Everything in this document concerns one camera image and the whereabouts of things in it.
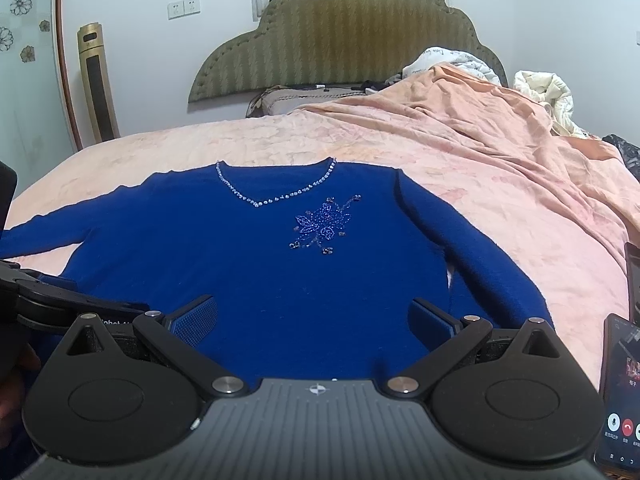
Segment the white double wall socket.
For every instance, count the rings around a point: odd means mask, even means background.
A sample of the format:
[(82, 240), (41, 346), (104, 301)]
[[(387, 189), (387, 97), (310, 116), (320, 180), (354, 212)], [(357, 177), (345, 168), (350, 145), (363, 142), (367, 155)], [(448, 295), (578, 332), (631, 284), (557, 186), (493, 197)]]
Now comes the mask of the white double wall socket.
[(180, 0), (168, 3), (167, 17), (168, 20), (176, 18), (184, 18), (201, 12), (201, 0)]

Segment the black smartphone lit screen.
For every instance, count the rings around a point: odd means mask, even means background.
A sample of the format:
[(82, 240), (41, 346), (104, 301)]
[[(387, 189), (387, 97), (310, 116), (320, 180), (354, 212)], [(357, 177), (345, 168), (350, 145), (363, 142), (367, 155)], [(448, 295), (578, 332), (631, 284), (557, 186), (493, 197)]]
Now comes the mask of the black smartphone lit screen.
[(600, 393), (604, 425), (594, 462), (617, 479), (639, 478), (639, 327), (617, 314), (604, 321)]

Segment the glass door flower stickers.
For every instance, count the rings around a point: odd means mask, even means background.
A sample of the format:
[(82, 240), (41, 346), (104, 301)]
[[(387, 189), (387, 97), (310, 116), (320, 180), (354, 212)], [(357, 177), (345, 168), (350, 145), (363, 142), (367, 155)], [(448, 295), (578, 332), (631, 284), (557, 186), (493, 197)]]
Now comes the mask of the glass door flower stickers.
[(1, 161), (16, 194), (77, 151), (60, 83), (54, 0), (1, 0)]

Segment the gold tower air conditioner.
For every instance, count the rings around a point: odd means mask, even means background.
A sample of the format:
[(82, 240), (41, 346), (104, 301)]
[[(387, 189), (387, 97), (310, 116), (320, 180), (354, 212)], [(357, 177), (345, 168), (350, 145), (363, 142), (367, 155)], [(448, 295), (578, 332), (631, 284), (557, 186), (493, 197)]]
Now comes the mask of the gold tower air conditioner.
[(104, 47), (102, 25), (85, 24), (77, 32), (82, 88), (96, 143), (120, 137)]

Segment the brown patterned pillow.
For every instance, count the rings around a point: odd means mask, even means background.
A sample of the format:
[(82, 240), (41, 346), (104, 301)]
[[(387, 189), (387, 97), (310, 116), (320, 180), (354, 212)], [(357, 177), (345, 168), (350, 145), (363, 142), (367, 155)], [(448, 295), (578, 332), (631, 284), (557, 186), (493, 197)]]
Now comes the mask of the brown patterned pillow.
[(297, 107), (348, 98), (349, 96), (368, 96), (347, 86), (330, 84), (311, 84), (310, 86), (274, 86), (264, 90), (252, 99), (246, 109), (246, 118), (284, 115)]

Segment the pink floral bedspread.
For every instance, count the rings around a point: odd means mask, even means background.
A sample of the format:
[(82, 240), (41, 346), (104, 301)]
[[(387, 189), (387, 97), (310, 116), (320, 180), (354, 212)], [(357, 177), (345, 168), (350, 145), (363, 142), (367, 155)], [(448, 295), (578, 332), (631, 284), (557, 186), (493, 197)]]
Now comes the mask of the pink floral bedspread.
[(85, 148), (17, 196), (8, 222), (156, 172), (326, 157), (399, 168), (454, 206), (534, 281), (560, 338), (599, 379), (603, 321), (628, 308), (624, 246), (639, 239), (638, 181), (613, 145), (555, 136), (540, 105), (447, 64), (373, 96)]

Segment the white crumpled quilt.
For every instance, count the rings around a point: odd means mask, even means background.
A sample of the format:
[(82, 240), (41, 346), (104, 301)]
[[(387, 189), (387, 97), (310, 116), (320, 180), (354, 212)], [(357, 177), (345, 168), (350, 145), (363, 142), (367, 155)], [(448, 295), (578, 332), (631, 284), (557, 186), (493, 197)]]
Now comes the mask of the white crumpled quilt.
[(402, 69), (401, 76), (407, 78), (425, 72), (438, 64), (449, 64), (480, 80), (501, 84), (496, 72), (484, 61), (469, 52), (449, 50), (443, 47), (429, 47), (424, 50), (415, 61)]

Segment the olive striped headboard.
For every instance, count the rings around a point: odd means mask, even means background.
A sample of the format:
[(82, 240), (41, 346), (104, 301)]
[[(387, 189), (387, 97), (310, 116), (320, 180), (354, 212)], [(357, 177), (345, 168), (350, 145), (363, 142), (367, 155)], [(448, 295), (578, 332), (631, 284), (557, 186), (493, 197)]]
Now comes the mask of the olive striped headboard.
[(429, 47), (469, 52), (506, 71), (471, 19), (446, 0), (289, 4), (219, 46), (193, 81), (191, 104), (284, 84), (356, 84), (399, 73)]

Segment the dark patterned cloth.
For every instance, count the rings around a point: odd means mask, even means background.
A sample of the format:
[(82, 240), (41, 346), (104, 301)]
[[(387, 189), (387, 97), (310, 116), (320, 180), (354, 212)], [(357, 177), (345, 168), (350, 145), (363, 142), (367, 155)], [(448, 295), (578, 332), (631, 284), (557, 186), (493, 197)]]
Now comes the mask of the dark patterned cloth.
[(604, 142), (614, 145), (622, 156), (625, 167), (640, 180), (640, 148), (624, 140), (616, 134), (608, 134), (602, 138)]

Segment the dark clothes near pillow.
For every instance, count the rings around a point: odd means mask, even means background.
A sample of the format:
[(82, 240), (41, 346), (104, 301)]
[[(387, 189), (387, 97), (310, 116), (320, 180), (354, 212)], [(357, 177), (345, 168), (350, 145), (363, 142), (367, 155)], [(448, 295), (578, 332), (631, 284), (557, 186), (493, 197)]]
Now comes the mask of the dark clothes near pillow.
[(393, 76), (388, 77), (384, 81), (363, 81), (360, 84), (353, 84), (350, 88), (354, 91), (361, 91), (364, 94), (373, 94), (378, 93), (393, 84), (397, 84), (401, 81), (402, 75), (401, 73), (393, 74)]

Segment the blue beaded sweater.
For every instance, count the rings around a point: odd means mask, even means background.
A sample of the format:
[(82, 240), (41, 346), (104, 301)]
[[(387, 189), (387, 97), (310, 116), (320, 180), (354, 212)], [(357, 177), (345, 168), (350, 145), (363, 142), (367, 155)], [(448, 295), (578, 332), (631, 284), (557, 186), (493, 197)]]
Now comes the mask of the blue beaded sweater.
[(497, 327), (549, 317), (453, 206), (398, 169), (354, 162), (154, 174), (1, 237), (7, 259), (65, 246), (63, 278), (84, 294), (164, 313), (209, 296), (198, 350), (250, 384), (399, 374), (437, 344), (416, 298)]

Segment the cream crumpled blanket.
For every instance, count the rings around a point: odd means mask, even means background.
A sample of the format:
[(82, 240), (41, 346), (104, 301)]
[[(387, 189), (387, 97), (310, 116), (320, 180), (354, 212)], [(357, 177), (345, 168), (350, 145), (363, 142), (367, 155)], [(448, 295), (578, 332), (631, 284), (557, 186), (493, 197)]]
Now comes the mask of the cream crumpled blanket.
[(519, 70), (514, 75), (512, 88), (544, 108), (552, 119), (552, 131), (557, 136), (596, 138), (573, 122), (573, 93), (558, 74)]

